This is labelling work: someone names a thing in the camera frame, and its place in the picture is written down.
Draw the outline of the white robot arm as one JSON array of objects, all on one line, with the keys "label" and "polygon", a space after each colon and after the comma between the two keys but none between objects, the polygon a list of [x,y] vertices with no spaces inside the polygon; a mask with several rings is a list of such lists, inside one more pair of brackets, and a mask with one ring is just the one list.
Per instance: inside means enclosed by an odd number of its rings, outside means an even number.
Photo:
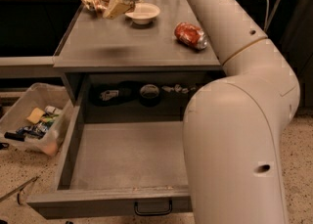
[{"label": "white robot arm", "polygon": [[[225,71],[191,99],[183,147],[196,224],[289,224],[282,132],[300,99],[297,77],[236,0],[187,0]],[[118,16],[111,0],[105,16]]]}]

